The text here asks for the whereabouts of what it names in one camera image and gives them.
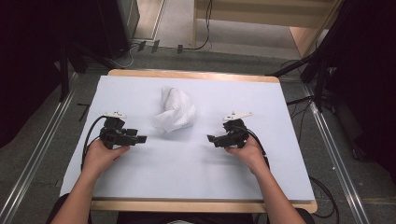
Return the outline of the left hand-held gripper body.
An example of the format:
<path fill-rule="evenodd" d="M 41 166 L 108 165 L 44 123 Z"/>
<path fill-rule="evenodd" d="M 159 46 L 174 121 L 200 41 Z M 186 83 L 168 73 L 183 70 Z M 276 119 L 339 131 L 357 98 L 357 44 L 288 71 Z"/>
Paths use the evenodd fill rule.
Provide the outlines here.
<path fill-rule="evenodd" d="M 104 115 L 104 118 L 106 120 L 100 130 L 99 137 L 107 148 L 134 146 L 135 136 L 126 135 L 126 129 L 123 128 L 125 122 L 120 117 Z"/>

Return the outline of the black curtain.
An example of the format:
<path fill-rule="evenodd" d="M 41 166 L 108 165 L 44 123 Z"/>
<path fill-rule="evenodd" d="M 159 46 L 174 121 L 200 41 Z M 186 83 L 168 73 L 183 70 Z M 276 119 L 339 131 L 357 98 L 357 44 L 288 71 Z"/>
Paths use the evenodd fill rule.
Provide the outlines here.
<path fill-rule="evenodd" d="M 396 0 L 345 0 L 328 38 L 326 89 L 347 136 L 396 184 Z"/>
<path fill-rule="evenodd" d="M 60 46 L 88 0 L 0 0 L 0 147 L 60 84 Z"/>

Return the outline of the black metal stand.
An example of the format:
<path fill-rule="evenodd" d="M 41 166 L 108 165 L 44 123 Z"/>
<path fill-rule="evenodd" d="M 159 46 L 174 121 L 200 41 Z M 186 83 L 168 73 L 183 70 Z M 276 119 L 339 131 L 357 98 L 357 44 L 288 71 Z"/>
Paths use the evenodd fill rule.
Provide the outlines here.
<path fill-rule="evenodd" d="M 322 111 L 322 93 L 324 89 L 326 76 L 329 75 L 328 61 L 318 52 L 313 52 L 301 60 L 281 68 L 280 70 L 269 74 L 269 77 L 281 77 L 286 75 L 288 72 L 298 69 L 301 66 L 305 66 L 304 71 L 300 75 L 300 80 L 303 83 L 310 83 L 314 77 L 316 77 L 316 87 L 313 93 L 313 102 L 319 112 Z"/>
<path fill-rule="evenodd" d="M 87 55 L 99 62 L 101 65 L 107 69 L 114 69 L 115 65 L 108 62 L 104 57 L 95 53 L 93 50 L 82 46 L 76 42 L 64 42 L 60 46 L 60 84 L 61 84 L 61 95 L 60 102 L 63 102 L 70 92 L 69 88 L 69 75 L 68 75 L 68 65 L 71 63 L 73 68 L 80 73 L 84 73 L 88 65 L 83 59 L 83 55 Z"/>

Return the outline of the white mesh laundry bag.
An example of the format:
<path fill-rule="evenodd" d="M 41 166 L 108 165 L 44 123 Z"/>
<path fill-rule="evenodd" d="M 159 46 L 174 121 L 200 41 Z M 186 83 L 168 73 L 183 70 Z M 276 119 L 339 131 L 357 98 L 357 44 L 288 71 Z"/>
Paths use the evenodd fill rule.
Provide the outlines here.
<path fill-rule="evenodd" d="M 190 96 L 177 88 L 162 88 L 163 112 L 153 118 L 153 127 L 161 133 L 187 128 L 195 122 L 196 107 Z"/>

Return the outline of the person's right hand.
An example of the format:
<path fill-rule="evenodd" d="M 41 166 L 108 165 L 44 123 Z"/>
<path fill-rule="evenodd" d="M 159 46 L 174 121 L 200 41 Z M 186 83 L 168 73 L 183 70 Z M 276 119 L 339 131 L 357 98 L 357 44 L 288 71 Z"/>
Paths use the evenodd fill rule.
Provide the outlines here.
<path fill-rule="evenodd" d="M 242 161 L 255 176 L 264 176 L 269 172 L 257 141 L 249 136 L 242 148 L 226 147 L 225 150 Z"/>

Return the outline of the light wooden shelf unit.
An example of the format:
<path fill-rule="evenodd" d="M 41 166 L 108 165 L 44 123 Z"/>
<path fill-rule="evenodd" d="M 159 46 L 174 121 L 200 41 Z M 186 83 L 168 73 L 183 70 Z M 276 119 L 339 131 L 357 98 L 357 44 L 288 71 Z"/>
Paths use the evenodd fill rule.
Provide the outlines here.
<path fill-rule="evenodd" d="M 204 40 L 204 19 L 211 15 L 216 50 L 263 54 L 281 49 L 288 58 L 312 52 L 332 26 L 343 0 L 193 0 L 192 42 Z"/>

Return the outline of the aluminium floor rail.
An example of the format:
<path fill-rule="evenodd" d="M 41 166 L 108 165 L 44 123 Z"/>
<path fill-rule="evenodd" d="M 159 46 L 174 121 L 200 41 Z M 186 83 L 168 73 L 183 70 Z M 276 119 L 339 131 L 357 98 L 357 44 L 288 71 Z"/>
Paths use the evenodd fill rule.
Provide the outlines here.
<path fill-rule="evenodd" d="M 57 132 L 64 114 L 75 95 L 78 80 L 79 74 L 74 72 L 69 81 L 69 93 L 66 94 L 65 98 L 59 104 L 57 104 L 57 107 L 52 114 L 46 129 L 40 136 L 39 141 L 36 144 L 28 162 L 24 165 L 19 178 L 7 196 L 5 205 L 0 211 L 0 224 L 11 224 L 11 221 L 14 218 L 24 195 L 33 181 L 40 163 L 43 161 L 47 153 L 50 142 Z"/>
<path fill-rule="evenodd" d="M 355 185 L 350 177 L 350 174 L 344 164 L 341 154 L 338 150 L 337 145 L 332 137 L 332 133 L 328 127 L 328 124 L 318 110 L 314 103 L 314 94 L 309 84 L 304 84 L 304 94 L 308 97 L 308 103 L 306 110 L 310 111 L 315 120 L 320 134 L 324 148 L 328 154 L 329 160 L 332 162 L 331 170 L 336 174 L 340 188 L 343 191 L 346 203 L 349 206 L 351 215 L 355 220 L 355 224 L 371 224 L 368 215 L 364 209 L 363 202 L 359 193 L 357 192 Z"/>

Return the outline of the black cabinet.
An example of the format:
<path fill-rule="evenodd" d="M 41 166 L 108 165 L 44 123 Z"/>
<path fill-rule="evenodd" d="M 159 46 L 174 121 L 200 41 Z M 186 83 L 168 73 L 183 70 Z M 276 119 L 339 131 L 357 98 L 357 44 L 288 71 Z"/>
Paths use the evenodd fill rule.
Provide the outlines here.
<path fill-rule="evenodd" d="M 106 54 L 119 58 L 130 48 L 140 19 L 137 0 L 97 0 L 104 27 Z"/>

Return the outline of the person's left hand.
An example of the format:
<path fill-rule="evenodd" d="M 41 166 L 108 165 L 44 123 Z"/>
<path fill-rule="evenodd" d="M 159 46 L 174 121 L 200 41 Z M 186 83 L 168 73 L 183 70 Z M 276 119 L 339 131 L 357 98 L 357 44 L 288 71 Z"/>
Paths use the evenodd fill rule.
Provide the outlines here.
<path fill-rule="evenodd" d="M 97 180 L 113 161 L 117 160 L 129 149 L 129 146 L 108 149 L 102 140 L 93 141 L 84 160 L 82 176 L 86 179 Z"/>

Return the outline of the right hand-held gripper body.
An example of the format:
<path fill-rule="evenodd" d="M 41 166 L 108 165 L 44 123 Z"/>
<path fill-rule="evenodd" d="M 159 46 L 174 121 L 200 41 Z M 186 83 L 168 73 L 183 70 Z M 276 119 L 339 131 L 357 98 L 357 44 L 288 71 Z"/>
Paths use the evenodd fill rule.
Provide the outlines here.
<path fill-rule="evenodd" d="M 223 118 L 226 134 L 219 137 L 226 147 L 241 148 L 248 140 L 248 128 L 242 118 L 251 116 L 251 112 L 233 112 Z"/>

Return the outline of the person's dark clothing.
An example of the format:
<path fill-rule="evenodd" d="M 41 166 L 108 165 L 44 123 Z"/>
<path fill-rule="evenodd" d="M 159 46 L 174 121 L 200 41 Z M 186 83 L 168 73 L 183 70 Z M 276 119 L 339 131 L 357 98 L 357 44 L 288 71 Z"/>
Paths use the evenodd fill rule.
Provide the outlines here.
<path fill-rule="evenodd" d="M 117 224 L 254 224 L 251 214 L 119 212 Z"/>

